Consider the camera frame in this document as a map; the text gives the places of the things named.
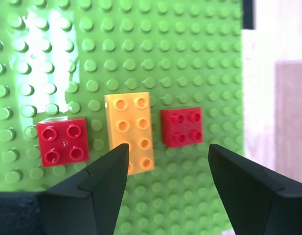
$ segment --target black surface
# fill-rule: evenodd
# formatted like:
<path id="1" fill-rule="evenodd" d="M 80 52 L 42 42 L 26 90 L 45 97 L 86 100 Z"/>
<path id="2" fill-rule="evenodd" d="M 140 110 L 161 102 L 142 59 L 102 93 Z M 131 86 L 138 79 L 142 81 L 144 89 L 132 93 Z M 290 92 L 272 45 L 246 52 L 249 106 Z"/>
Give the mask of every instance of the black surface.
<path id="1" fill-rule="evenodd" d="M 255 28 L 255 5 L 254 0 L 243 0 L 243 28 Z"/>
<path id="2" fill-rule="evenodd" d="M 0 192 L 0 235 L 44 235 L 35 193 Z"/>
<path id="3" fill-rule="evenodd" d="M 302 184 L 219 145 L 209 166 L 236 235 L 302 234 Z"/>

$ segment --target red lego brick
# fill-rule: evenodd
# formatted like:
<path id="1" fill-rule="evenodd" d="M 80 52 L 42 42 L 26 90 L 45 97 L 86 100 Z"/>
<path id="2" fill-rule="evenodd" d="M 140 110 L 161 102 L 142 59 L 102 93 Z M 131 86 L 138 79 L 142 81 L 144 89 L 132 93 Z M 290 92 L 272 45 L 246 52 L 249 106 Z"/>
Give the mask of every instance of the red lego brick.
<path id="1" fill-rule="evenodd" d="M 175 148 L 203 141 L 200 107 L 161 110 L 162 141 Z"/>
<path id="2" fill-rule="evenodd" d="M 43 167 L 90 161 L 85 118 L 46 119 L 37 129 Z"/>

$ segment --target yellow lego brick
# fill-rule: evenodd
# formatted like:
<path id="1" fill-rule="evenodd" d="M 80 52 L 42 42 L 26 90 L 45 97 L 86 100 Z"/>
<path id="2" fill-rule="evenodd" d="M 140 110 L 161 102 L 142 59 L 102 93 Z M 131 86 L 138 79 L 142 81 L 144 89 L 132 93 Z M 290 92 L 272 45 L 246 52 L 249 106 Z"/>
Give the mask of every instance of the yellow lego brick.
<path id="1" fill-rule="evenodd" d="M 149 93 L 105 96 L 110 149 L 129 144 L 128 175 L 154 169 Z"/>

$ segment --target lego brick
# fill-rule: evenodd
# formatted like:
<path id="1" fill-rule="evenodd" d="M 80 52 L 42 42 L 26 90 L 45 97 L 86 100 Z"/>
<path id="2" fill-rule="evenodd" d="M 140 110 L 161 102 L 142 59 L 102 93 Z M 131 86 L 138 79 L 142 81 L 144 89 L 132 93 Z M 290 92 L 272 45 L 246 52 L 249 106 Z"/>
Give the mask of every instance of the lego brick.
<path id="1" fill-rule="evenodd" d="M 200 107 L 161 110 L 162 141 L 176 148 L 203 141 Z"/>
<path id="2" fill-rule="evenodd" d="M 46 119 L 37 131 L 43 167 L 90 161 L 85 118 Z"/>
<path id="3" fill-rule="evenodd" d="M 84 168 L 41 167 L 36 124 L 86 117 L 109 151 L 104 95 L 149 92 L 155 169 L 128 177 L 115 234 L 231 227 L 206 159 L 243 154 L 240 0 L 0 0 L 0 191 L 45 190 Z M 160 110 L 202 107 L 204 143 L 161 140 Z"/>
<path id="4" fill-rule="evenodd" d="M 129 144 L 128 174 L 154 169 L 149 93 L 105 96 L 110 149 Z"/>

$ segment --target green baseplate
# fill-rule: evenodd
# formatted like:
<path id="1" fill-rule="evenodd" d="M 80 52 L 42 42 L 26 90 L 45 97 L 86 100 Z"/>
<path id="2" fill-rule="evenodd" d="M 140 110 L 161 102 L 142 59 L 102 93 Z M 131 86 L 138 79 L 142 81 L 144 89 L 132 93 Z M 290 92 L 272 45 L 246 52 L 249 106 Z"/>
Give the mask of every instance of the green baseplate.
<path id="1" fill-rule="evenodd" d="M 156 169 L 128 178 L 115 234 L 230 229 L 207 151 L 242 154 L 241 74 L 240 0 L 0 0 L 0 191 L 86 165 L 42 168 L 37 122 L 86 117 L 95 160 L 109 151 L 104 95 L 150 92 Z M 205 142 L 167 148 L 159 111 L 185 106 L 203 108 Z"/>

